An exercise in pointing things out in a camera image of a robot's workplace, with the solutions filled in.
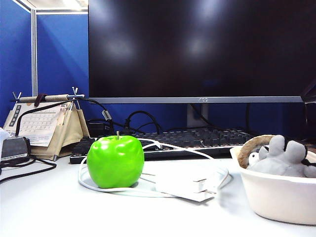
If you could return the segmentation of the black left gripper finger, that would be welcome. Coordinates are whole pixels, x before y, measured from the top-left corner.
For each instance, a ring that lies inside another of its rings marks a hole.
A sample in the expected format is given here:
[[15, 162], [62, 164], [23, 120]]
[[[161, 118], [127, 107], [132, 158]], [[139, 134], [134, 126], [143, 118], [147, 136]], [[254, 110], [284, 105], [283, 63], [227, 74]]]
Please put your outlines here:
[[304, 103], [316, 102], [316, 80], [314, 79], [300, 95]]

